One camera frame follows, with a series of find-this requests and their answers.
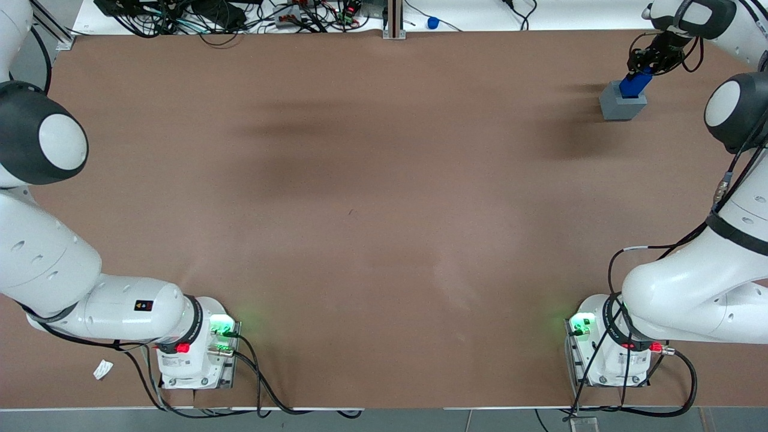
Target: blue block on gray block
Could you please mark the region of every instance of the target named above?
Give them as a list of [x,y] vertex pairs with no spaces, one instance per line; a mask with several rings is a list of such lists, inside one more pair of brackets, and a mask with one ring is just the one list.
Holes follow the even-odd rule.
[[631,120],[648,104],[645,91],[641,91],[636,98],[622,98],[620,83],[611,81],[600,95],[600,109],[606,120]]

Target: black cable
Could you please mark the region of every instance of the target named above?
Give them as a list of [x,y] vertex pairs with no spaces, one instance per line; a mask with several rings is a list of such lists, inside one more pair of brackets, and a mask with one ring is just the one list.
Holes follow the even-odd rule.
[[533,15],[533,12],[536,11],[536,8],[538,7],[538,2],[536,0],[533,1],[533,8],[528,12],[527,15],[523,15],[522,13],[518,12],[517,9],[515,9],[515,2],[514,0],[505,0],[504,3],[506,3],[507,6],[512,10],[512,13],[517,15],[518,17],[522,18],[523,21],[520,23],[520,31],[523,30],[530,30],[531,29],[531,22],[528,20],[531,15]]
[[[616,318],[619,317],[619,314],[621,314],[621,310],[616,312],[613,319],[616,320]],[[574,397],[574,403],[571,405],[571,412],[568,415],[568,417],[574,417],[574,414],[578,412],[578,401],[581,398],[581,392],[584,389],[584,385],[587,383],[589,370],[592,368],[592,364],[594,363],[594,359],[597,358],[598,351],[600,350],[600,347],[603,346],[603,342],[605,342],[605,338],[608,336],[608,329],[606,328],[603,332],[603,335],[600,337],[600,340],[598,341],[598,344],[594,347],[594,353],[592,354],[592,357],[587,362],[587,366],[584,368],[584,376],[581,378],[581,382],[578,385],[578,390],[576,390],[576,396]]]
[[538,420],[538,423],[541,425],[541,429],[544,429],[544,432],[549,432],[549,429],[544,425],[544,422],[541,421],[541,416],[538,414],[538,409],[533,410],[536,413],[536,420]]
[[739,0],[739,3],[741,3],[742,6],[746,9],[747,12],[750,13],[752,16],[752,19],[755,20],[755,22],[760,22],[760,18],[757,18],[757,14],[755,11],[750,7],[749,3],[747,3],[745,0]]
[[43,28],[45,28],[45,30],[48,32],[48,34],[53,36],[54,38],[56,38],[57,41],[62,42],[62,43],[66,42],[64,39],[59,37],[59,35],[52,28],[48,27],[48,24],[46,24],[45,21],[41,20],[40,17],[35,15],[34,12],[32,13],[32,18],[36,21],[35,22],[36,25],[41,25]]
[[[426,13],[422,12],[421,9],[416,8],[408,0],[403,0],[403,2],[406,3],[411,9],[413,9],[414,11],[417,11],[418,13],[424,15],[425,17],[427,17],[427,18],[431,18],[432,17],[432,15],[427,15]],[[464,30],[461,30],[460,28],[456,27],[455,25],[451,24],[450,22],[443,21],[441,19],[440,19],[440,22],[445,24],[445,25],[447,25],[450,28],[453,28],[457,32],[463,32],[464,31]]]
[[203,37],[203,35],[197,35],[197,36],[199,36],[199,37],[200,37],[200,39],[202,39],[202,41],[203,41],[203,42],[205,42],[205,44],[206,44],[206,45],[208,45],[208,46],[210,46],[210,47],[212,47],[212,48],[219,48],[219,47],[223,47],[223,46],[225,46],[225,45],[229,44],[230,42],[232,42],[233,40],[235,40],[235,38],[238,36],[238,34],[234,34],[234,35],[232,35],[232,37],[231,37],[231,38],[229,38],[229,39],[227,39],[226,41],[224,41],[224,42],[221,42],[221,43],[216,43],[216,42],[209,42],[209,41],[207,41],[207,40],[206,40],[206,39]]
[[679,357],[685,363],[685,365],[688,367],[688,371],[690,372],[690,392],[688,393],[688,398],[686,399],[685,404],[683,404],[683,406],[677,410],[665,413],[656,413],[653,411],[638,410],[636,408],[626,407],[620,408],[619,411],[630,414],[639,414],[645,417],[669,418],[681,416],[690,410],[690,408],[694,405],[694,401],[696,400],[696,392],[698,391],[699,386],[698,376],[696,375],[696,368],[694,367],[694,364],[691,363],[691,361],[688,359],[688,357],[683,355],[683,353],[675,351],[674,355]]
[[345,413],[344,411],[341,411],[341,410],[338,410],[337,413],[339,413],[339,415],[341,417],[349,418],[351,420],[354,420],[354,419],[356,419],[356,418],[358,418],[358,417],[360,417],[362,415],[362,410],[357,410],[357,412],[355,412],[354,414],[347,414],[347,413]]
[[42,52],[43,59],[45,60],[45,86],[43,86],[43,93],[47,95],[48,90],[51,89],[51,78],[53,75],[53,64],[51,63],[51,56],[48,55],[48,49],[45,47],[43,38],[40,37],[40,33],[38,33],[37,29],[32,26],[29,28],[29,30],[32,32],[35,40],[38,41],[38,46],[40,46],[40,51]]
[[294,410],[292,408],[288,408],[275,394],[274,390],[272,390],[272,386],[270,386],[270,383],[264,378],[264,376],[259,372],[259,368],[245,355],[240,353],[239,351],[234,352],[235,357],[239,358],[243,361],[256,375],[257,380],[260,380],[261,383],[264,385],[264,390],[266,390],[266,393],[270,396],[270,399],[272,399],[272,402],[285,414],[290,415],[302,415],[302,414],[309,414],[312,411],[300,411],[300,410]]
[[[692,68],[688,67],[688,64],[686,64],[686,60],[690,56],[690,53],[694,51],[696,48],[696,45],[699,45],[699,61],[696,63],[696,66],[693,66]],[[698,71],[701,67],[701,64],[704,62],[704,39],[703,38],[696,38],[694,40],[694,46],[690,48],[690,51],[685,54],[685,58],[683,58],[683,69],[685,69],[688,73],[694,73],[695,71]]]
[[[226,332],[223,334],[225,337],[236,337],[237,339],[241,340],[245,343],[245,345],[248,347],[248,351],[250,352],[250,358],[253,360],[253,366],[256,368],[256,371],[258,372],[258,377],[261,377],[261,369],[259,369],[259,360],[258,357],[256,357],[256,350],[253,349],[253,345],[251,345],[250,341],[243,335],[237,334],[234,332]],[[266,411],[265,414],[261,414],[261,379],[257,379],[256,382],[256,415],[259,416],[259,418],[266,418],[266,416],[270,415],[272,411]]]
[[78,32],[77,30],[73,30],[73,29],[71,29],[71,28],[69,28],[69,27],[67,27],[66,29],[67,29],[67,31],[68,31],[68,32],[70,32],[70,33],[75,33],[76,35],[80,35],[80,36],[90,36],[88,33]]
[[138,366],[138,362],[136,361],[134,356],[131,353],[127,352],[127,351],[125,351],[124,354],[129,356],[131,358],[131,361],[134,363],[134,366],[136,367],[136,371],[139,374],[139,379],[141,379],[141,383],[144,386],[144,391],[147,393],[147,396],[152,401],[152,404],[155,407],[157,407],[159,410],[161,410],[161,411],[170,412],[170,413],[176,414],[179,417],[191,418],[191,419],[229,417],[229,416],[233,416],[233,415],[249,414],[249,413],[252,412],[252,411],[232,411],[230,413],[216,413],[216,412],[214,412],[213,414],[205,414],[204,413],[205,415],[203,415],[203,416],[194,416],[194,415],[191,415],[191,414],[182,413],[181,411],[179,411],[176,408],[172,407],[167,402],[167,400],[165,400],[162,397],[162,395],[160,395],[160,391],[154,385],[154,378],[152,377],[152,362],[149,360],[149,357],[148,357],[149,353],[147,352],[147,374],[149,376],[150,382],[152,383],[153,390],[155,390],[155,393],[156,393],[157,397],[160,399],[159,403],[158,403],[158,402],[155,401],[154,396],[152,396],[152,393],[150,392],[149,387],[147,386],[147,379],[144,377],[144,372]]
[[757,10],[759,10],[760,13],[763,14],[763,18],[768,20],[768,10],[765,9],[763,4],[758,2],[757,0],[752,0],[752,3],[754,3],[755,7],[757,7]]

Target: wires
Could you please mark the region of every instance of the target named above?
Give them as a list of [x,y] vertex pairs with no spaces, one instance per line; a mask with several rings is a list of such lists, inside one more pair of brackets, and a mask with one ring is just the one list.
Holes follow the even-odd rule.
[[[425,16],[425,17],[427,17],[427,18],[431,18],[431,17],[432,17],[431,15],[427,15],[426,13],[422,12],[422,11],[421,11],[421,9],[418,9],[418,8],[416,8],[416,7],[415,7],[414,5],[412,5],[412,4],[411,4],[411,2],[409,2],[408,0],[403,0],[403,1],[404,1],[404,2],[405,2],[405,3],[406,3],[406,4],[407,4],[407,5],[408,5],[408,6],[409,6],[411,9],[413,9],[414,11],[417,11],[418,13],[420,13],[420,14],[424,15],[424,16]],[[463,31],[464,31],[464,30],[461,30],[460,28],[456,27],[455,25],[451,24],[450,22],[447,22],[447,21],[443,21],[443,20],[440,20],[440,22],[441,22],[441,23],[443,23],[443,24],[445,24],[445,25],[447,25],[447,26],[448,26],[448,27],[450,27],[450,28],[453,28],[453,29],[454,29],[454,30],[456,30],[457,32],[463,32]]]
[[[621,314],[621,311],[616,312],[613,319],[616,320],[616,318],[619,317],[619,314]],[[600,336],[600,340],[598,341],[598,344],[594,346],[594,353],[592,354],[592,357],[587,362],[587,366],[584,368],[584,376],[581,378],[581,382],[578,385],[578,390],[576,390],[576,396],[574,397],[574,403],[571,405],[571,410],[568,413],[568,417],[575,417],[575,414],[579,411],[578,407],[578,401],[581,397],[581,391],[584,389],[584,384],[586,384],[589,374],[590,368],[592,368],[592,364],[594,363],[594,359],[598,357],[598,351],[600,350],[600,347],[603,346],[603,342],[605,342],[605,337],[608,336],[608,329],[606,328],[603,332],[603,335]]]
[[337,411],[341,417],[348,418],[350,420],[354,420],[362,415],[362,410],[357,410],[354,414],[347,414],[344,411]]
[[51,89],[51,78],[53,76],[53,64],[51,63],[51,56],[48,55],[48,49],[45,47],[43,38],[40,37],[40,33],[38,33],[38,30],[34,26],[30,27],[29,30],[32,32],[32,35],[35,37],[35,40],[38,42],[40,51],[43,54],[43,59],[45,60],[45,86],[43,86],[43,93],[47,95],[48,90]]
[[675,351],[674,356],[680,358],[688,367],[688,371],[690,372],[690,391],[688,392],[688,398],[686,399],[685,404],[683,404],[683,406],[677,410],[666,412],[666,413],[657,413],[653,411],[638,410],[636,408],[626,408],[626,407],[620,407],[619,411],[623,411],[625,413],[630,413],[630,414],[639,414],[645,417],[662,417],[662,418],[677,417],[688,412],[688,410],[694,405],[694,401],[696,400],[696,392],[698,391],[698,388],[699,388],[698,387],[699,380],[698,380],[698,376],[696,375],[696,368],[694,367],[694,364],[691,363],[690,360],[688,360],[688,357],[685,357],[683,353],[679,351]]
[[[693,52],[694,49],[696,49],[696,45],[699,45],[699,61],[698,63],[696,63],[696,66],[693,66],[692,68],[690,68],[685,61],[688,59],[688,57],[690,57],[690,53]],[[683,57],[683,61],[681,62],[681,64],[683,65],[683,69],[685,69],[686,72],[692,74],[695,71],[699,70],[703,62],[704,62],[704,40],[700,37],[696,37],[694,39],[694,46],[690,47],[690,51],[685,54],[685,57]]]
[[241,360],[243,363],[245,363],[245,365],[246,365],[246,366],[248,366],[248,367],[249,367],[249,368],[252,370],[252,372],[253,372],[253,373],[256,375],[256,378],[257,378],[257,380],[258,380],[258,381],[259,381],[261,384],[263,384],[263,386],[264,386],[264,390],[266,390],[266,393],[267,393],[267,394],[270,396],[270,399],[272,399],[272,402],[274,402],[274,404],[275,404],[275,405],[276,405],[276,406],[277,406],[277,407],[278,407],[278,408],[279,408],[279,409],[280,409],[282,412],[284,412],[285,414],[290,414],[290,415],[294,415],[294,416],[296,416],[296,415],[302,415],[302,414],[309,414],[309,413],[311,413],[311,412],[312,412],[312,411],[300,411],[300,410],[294,410],[294,409],[292,409],[292,408],[289,408],[288,406],[286,406],[286,405],[285,405],[285,404],[284,404],[284,403],[283,403],[283,402],[282,402],[282,401],[281,401],[281,400],[280,400],[280,399],[277,397],[277,395],[275,394],[274,390],[272,390],[272,386],[271,386],[271,385],[270,385],[270,383],[269,383],[269,382],[266,380],[266,378],[264,378],[264,376],[261,374],[261,372],[259,371],[259,367],[258,367],[257,365],[255,365],[255,362],[254,362],[254,361],[252,361],[251,359],[249,359],[248,357],[246,357],[245,355],[243,355],[243,354],[242,354],[242,353],[240,353],[239,351],[235,351],[234,355],[235,355],[235,357],[237,357],[238,359],[240,359],[240,360]]
[[541,429],[544,429],[544,432],[549,432],[549,429],[544,425],[544,422],[541,421],[541,416],[538,413],[538,408],[533,410],[536,413],[536,420],[538,420],[538,423],[541,425]]
[[538,2],[536,0],[532,0],[533,1],[533,8],[531,9],[531,11],[528,12],[527,15],[523,15],[522,13],[518,12],[517,9],[515,9],[515,0],[502,0],[502,1],[507,6],[509,6],[509,8],[512,10],[512,13],[514,13],[518,17],[522,18],[523,21],[520,23],[520,31],[522,32],[523,30],[530,30],[531,29],[531,23],[530,23],[530,21],[528,19],[531,17],[531,15],[533,15],[533,12],[536,11],[536,8],[538,7]]
[[[702,38],[694,38],[694,45],[691,47],[691,49],[688,52],[684,52],[682,48],[672,48],[670,51],[670,47],[664,46],[663,48],[657,48],[659,45],[665,45],[666,42],[662,42],[661,44],[657,45],[657,39],[654,39],[654,42],[651,42],[651,45],[648,48],[645,49],[639,49],[635,48],[634,46],[637,44],[637,41],[639,41],[641,38],[645,36],[654,36],[656,38],[659,37],[670,37],[669,32],[645,32],[639,34],[630,44],[629,47],[629,62],[627,63],[630,67],[630,73],[638,73],[642,75],[650,75],[650,76],[661,76],[668,74],[672,72],[673,70],[677,69],[680,65],[683,66],[683,68],[693,73],[699,69],[701,64],[704,61],[704,45],[703,45],[703,39]],[[690,57],[691,53],[693,53],[696,46],[699,45],[699,61],[693,68],[690,68],[686,64],[686,60],[688,57]]]

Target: table surface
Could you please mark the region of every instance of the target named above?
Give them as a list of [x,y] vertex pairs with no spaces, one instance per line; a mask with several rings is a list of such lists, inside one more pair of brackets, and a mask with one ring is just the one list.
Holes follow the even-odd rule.
[[[275,0],[275,4],[284,1]],[[427,15],[432,15],[466,32],[496,32],[515,31],[521,26],[521,18],[515,15],[502,0],[409,0],[409,3]],[[241,8],[248,5],[234,3]],[[534,2],[532,0],[517,0],[516,10],[527,15]],[[648,0],[538,0],[536,10],[529,19],[531,30],[608,30],[629,28],[653,28],[649,21],[643,20],[641,12],[648,5]],[[266,0],[263,3],[264,15],[272,12],[273,6]],[[249,20],[257,18],[257,11],[251,9],[246,13]],[[362,30],[382,27],[382,20],[377,15],[371,19]],[[427,17],[414,8],[405,5],[403,18],[407,21],[404,28],[407,32],[452,32],[453,30],[440,25],[437,30],[429,30]],[[104,16],[93,3],[84,0],[78,13],[73,29],[89,35],[129,35],[113,18]],[[283,32],[271,28],[269,32]]]
[[[702,112],[745,67],[711,47],[696,74],[654,80],[635,120],[602,121],[636,34],[83,37],[51,96],[88,164],[33,193],[105,273],[220,300],[291,406],[567,406],[563,319],[606,291],[614,251],[698,224],[730,160]],[[0,312],[0,407],[148,405],[120,354],[35,331],[7,298]],[[768,404],[766,347],[675,346],[698,404]],[[174,403],[253,406],[253,382],[240,368],[235,389]],[[652,384],[628,402],[681,403],[683,365]]]

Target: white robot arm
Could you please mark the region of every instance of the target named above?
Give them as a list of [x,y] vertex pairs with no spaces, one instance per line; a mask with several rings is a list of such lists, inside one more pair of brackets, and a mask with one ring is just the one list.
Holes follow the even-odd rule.
[[31,197],[30,184],[71,178],[88,159],[69,112],[29,83],[6,81],[31,20],[27,0],[0,5],[0,294],[40,330],[154,342],[166,388],[221,387],[235,345],[222,335],[235,323],[221,304],[170,282],[102,274],[98,252]]
[[[656,0],[643,12],[655,28],[709,39],[757,69],[724,82],[704,111],[707,128],[730,153],[756,154],[748,175],[728,194],[726,175],[697,237],[633,269],[621,294],[589,297],[570,319],[577,362],[592,360],[590,385],[644,384],[653,341],[768,344],[768,288],[754,283],[768,278],[768,163],[762,154],[768,135],[768,17],[749,1]],[[622,302],[625,314],[619,313]],[[610,337],[596,351],[606,332]]]

